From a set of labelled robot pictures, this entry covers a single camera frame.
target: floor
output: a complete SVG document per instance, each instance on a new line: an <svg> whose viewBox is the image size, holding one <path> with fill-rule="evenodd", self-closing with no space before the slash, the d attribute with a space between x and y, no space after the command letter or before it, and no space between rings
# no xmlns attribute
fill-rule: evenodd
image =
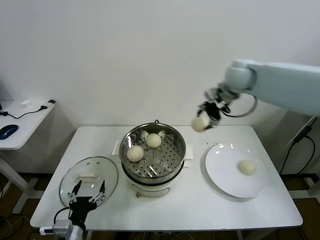
<svg viewBox="0 0 320 240"><path fill-rule="evenodd" d="M30 176L22 175L27 181L30 180ZM36 190L45 190L51 176L41 176L39 177L39 182L35 186ZM4 186L8 180L0 174L0 182ZM291 179L285 182L288 190L304 190L307 186L300 179ZM18 201L21 195L21 191L11 185L9 190L3 196L0 201L0 216L8 218L10 223L14 223L21 216L13 215L12 209L14 208L16 202ZM32 217L33 212L35 211L39 200L30 199L26 203L22 214L28 219ZM298 199L294 201L297 208L299 209L303 217L303 225L301 229L305 232L308 240L319 240L320 239L320 206L318 205L315 199ZM7 222L4 222L0 227L0 240L26 240L29 233L34 231L34 228L30 226L29 221L25 219L22 222L22 219L13 226L11 237L6 238L6 230L9 225ZM250 234L251 231L244 231L243 235ZM302 238L298 235L297 231L293 228L283 228L278 230L278 232L273 232L263 240L277 240L277 233L279 240L301 240ZM189 233L194 240L212 240L213 232L190 232ZM94 232L92 235L92 240L171 240L174 237L173 234L164 234L162 236L156 235L156 233L146 233L143 232ZM31 240L53 240L52 236L40 236L38 233L31 235ZM181 233L174 239L191 239L186 233ZM215 231L214 232L215 240L237 240L237 234L235 231Z"/></svg>

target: perforated steamer tray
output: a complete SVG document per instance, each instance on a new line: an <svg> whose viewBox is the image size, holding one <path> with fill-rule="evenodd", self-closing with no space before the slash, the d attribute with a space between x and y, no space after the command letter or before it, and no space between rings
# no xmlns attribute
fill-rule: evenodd
<svg viewBox="0 0 320 240"><path fill-rule="evenodd" d="M147 146L149 134L159 134L161 145ZM143 158L131 162L127 158L129 148L142 147ZM184 164L186 144L181 134L173 127L163 123L146 123L132 129L119 146L119 157L125 173L134 181L146 185L164 184L174 178Z"/></svg>

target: glass lid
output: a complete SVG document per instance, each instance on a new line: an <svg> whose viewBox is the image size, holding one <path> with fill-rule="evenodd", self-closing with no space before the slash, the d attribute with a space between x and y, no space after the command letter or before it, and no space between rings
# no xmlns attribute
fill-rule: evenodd
<svg viewBox="0 0 320 240"><path fill-rule="evenodd" d="M59 195L61 202L69 207L71 195L94 197L101 193L101 204L110 198L117 183L118 168L113 161L102 156L88 157L66 172L60 183Z"/></svg>

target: white table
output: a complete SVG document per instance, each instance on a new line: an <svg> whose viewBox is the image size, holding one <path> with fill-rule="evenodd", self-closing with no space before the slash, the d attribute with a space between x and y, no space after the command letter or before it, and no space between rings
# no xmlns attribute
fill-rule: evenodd
<svg viewBox="0 0 320 240"><path fill-rule="evenodd" d="M1 101L2 111L7 111L9 114L19 117L24 113L36 111L41 105L45 104L45 102L41 101L33 102L29 107L20 107L20 103L19 101ZM19 128L7 139L0 140L0 150L17 150L21 148L53 107L54 105L36 113L27 114L20 119L1 115L0 129L10 124L16 124ZM6 193L11 183L23 192L12 211L14 214L21 212L28 199L40 199L44 193L44 191L34 190L34 186L38 181L37 178L32 178L29 183L26 182L2 157L0 157L0 172L9 179L8 183L3 187L3 194Z"/></svg>
<svg viewBox="0 0 320 240"><path fill-rule="evenodd" d="M118 185L110 199L89 212L85 225L92 231L210 231L243 230L299 226L303 219L250 126L219 126L199 134L189 126L175 126L187 144L192 144L194 160L182 169L174 189L159 198L136 198L127 182L118 156L112 155L117 140L130 126L80 127L69 144L32 218L31 225L52 226L55 213L63 208L59 185L66 171L80 160L92 156L112 159L119 171ZM205 151L215 142L243 143L255 149L269 173L269 183L253 199L229 196L213 187L204 170ZM66 219L68 211L58 219Z"/></svg>

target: blue mouse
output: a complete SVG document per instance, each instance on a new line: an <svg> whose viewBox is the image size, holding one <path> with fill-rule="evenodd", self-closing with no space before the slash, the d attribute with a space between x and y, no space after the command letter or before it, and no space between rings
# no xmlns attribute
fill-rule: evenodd
<svg viewBox="0 0 320 240"><path fill-rule="evenodd" d="M11 134L18 130L18 125L10 124L0 129L0 140L8 138Z"/></svg>

